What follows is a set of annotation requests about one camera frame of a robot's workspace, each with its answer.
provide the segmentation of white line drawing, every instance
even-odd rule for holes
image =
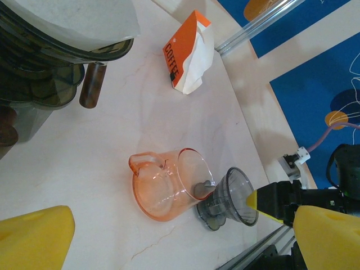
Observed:
[[[352,112],[352,113],[350,113],[350,114],[346,114],[345,116],[344,116],[344,115],[343,115],[343,116],[338,116],[338,117],[336,117],[336,118],[334,119],[334,116],[335,116],[336,114],[338,114],[340,111],[342,112],[342,111],[343,111],[346,107],[348,107],[349,105],[351,105],[351,104],[359,104],[359,105],[360,105],[360,101],[359,101],[359,99],[358,99],[358,92],[357,92],[356,86],[355,86],[355,84],[354,84],[355,81],[360,82],[360,77],[359,77],[359,76],[360,76],[360,73],[357,73],[357,72],[355,72],[355,71],[353,70],[353,65],[354,65],[354,63],[356,62],[356,60],[357,60],[359,57],[360,57],[360,53],[359,53],[358,55],[356,55],[356,57],[354,58],[354,60],[352,61],[352,63],[350,64],[350,67],[349,67],[349,72],[350,72],[351,74],[356,75],[354,78],[351,79],[351,84],[352,84],[352,86],[353,86],[353,88],[354,88],[354,91],[355,91],[355,101],[346,104],[346,105],[343,106],[340,110],[338,110],[336,113],[334,113],[334,114],[331,116],[330,120],[329,120],[329,125],[332,125],[332,124],[334,124],[334,123],[336,123],[336,122],[340,122],[340,121],[342,121],[342,120],[347,120],[347,119],[351,119],[351,118],[360,117],[360,111],[357,111],[357,112]],[[355,131],[356,131],[356,129],[354,129],[353,134],[352,134],[353,145],[355,144]]]

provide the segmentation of blue mat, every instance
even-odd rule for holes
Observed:
[[[270,82],[299,146],[314,144],[330,119],[360,124],[359,44],[360,33]],[[318,188],[330,186],[326,164],[341,143],[360,144],[360,131],[333,130],[311,153],[307,164]]]
[[[241,26],[249,23],[244,17],[244,9],[249,3],[249,0],[218,1]],[[258,58],[288,41],[290,38],[349,1],[350,0],[306,0],[251,39]]]

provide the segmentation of white connector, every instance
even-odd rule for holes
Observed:
[[[310,159],[310,154],[305,147],[300,147],[292,155],[284,155],[279,159],[279,163],[286,172],[290,181],[300,179],[302,189],[308,189],[308,177],[303,169],[303,164]]]
[[[308,161],[310,159],[310,154],[309,152],[306,150],[305,147],[300,147],[297,151],[296,151],[299,160],[297,160],[299,162],[299,164],[303,165],[306,161]]]

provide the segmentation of orange label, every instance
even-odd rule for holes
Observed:
[[[163,48],[174,87],[184,74],[183,64],[194,48],[197,22],[200,22],[205,27],[211,24],[204,15],[194,10]]]

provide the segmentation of white paper bag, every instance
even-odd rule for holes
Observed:
[[[163,48],[172,85],[188,95],[203,81],[214,57],[214,34],[211,22],[194,11]]]

